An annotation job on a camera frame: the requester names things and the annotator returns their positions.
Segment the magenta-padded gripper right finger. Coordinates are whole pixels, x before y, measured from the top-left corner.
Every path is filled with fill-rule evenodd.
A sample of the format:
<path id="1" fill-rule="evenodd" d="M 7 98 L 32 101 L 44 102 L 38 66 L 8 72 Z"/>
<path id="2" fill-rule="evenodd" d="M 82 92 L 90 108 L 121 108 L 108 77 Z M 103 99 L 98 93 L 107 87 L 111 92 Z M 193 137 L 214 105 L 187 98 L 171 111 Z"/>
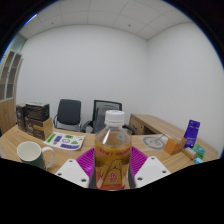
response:
<path id="1" fill-rule="evenodd" d="M 132 148 L 128 171 L 131 189 L 146 186 L 167 175 L 170 175 L 170 171 L 156 156 L 147 157 L 137 148 Z"/>

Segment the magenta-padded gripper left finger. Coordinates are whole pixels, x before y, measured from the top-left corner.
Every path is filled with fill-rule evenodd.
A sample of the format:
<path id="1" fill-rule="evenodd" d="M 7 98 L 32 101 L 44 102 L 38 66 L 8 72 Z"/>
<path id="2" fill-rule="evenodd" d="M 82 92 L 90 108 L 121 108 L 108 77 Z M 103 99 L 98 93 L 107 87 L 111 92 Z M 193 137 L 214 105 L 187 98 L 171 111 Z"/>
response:
<path id="1" fill-rule="evenodd" d="M 55 175 L 78 186 L 94 189 L 96 183 L 94 149 L 89 149 L 77 159 L 68 159 Z"/>

